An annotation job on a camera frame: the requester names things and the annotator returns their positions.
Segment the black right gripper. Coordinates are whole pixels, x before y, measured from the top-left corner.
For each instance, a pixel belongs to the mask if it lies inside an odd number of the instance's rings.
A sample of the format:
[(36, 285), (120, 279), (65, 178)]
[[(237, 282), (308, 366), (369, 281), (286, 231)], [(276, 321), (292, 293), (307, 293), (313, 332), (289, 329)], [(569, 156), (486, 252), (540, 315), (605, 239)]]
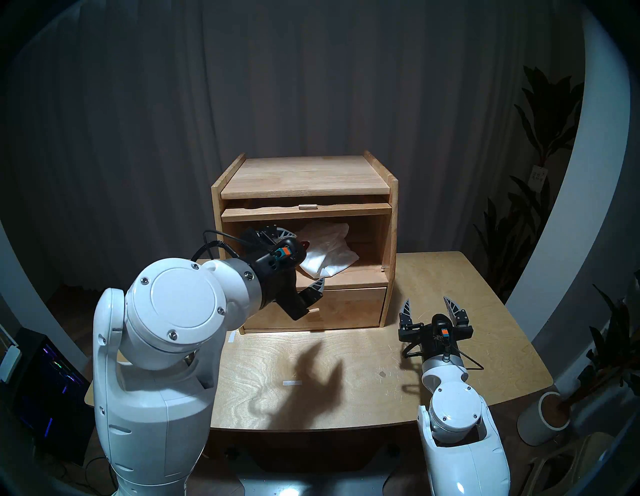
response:
[(423, 361), (443, 356), (448, 361), (452, 356), (461, 357), (458, 341), (470, 339), (473, 327), (464, 308), (447, 296), (443, 297), (449, 317), (433, 317), (430, 323), (414, 323), (411, 316), (410, 299), (399, 313), (399, 340), (407, 343), (401, 356), (404, 359), (421, 357)]

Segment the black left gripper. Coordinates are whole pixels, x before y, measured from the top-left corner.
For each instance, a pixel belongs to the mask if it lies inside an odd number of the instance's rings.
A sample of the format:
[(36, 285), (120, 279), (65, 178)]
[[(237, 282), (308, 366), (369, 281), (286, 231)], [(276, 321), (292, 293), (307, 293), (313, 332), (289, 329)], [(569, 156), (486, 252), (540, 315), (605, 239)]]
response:
[(296, 268), (307, 247), (306, 241), (279, 226), (248, 228), (248, 265), (262, 291), (260, 309), (275, 302), (292, 320), (299, 320), (323, 297), (324, 278), (299, 293), (296, 290)]

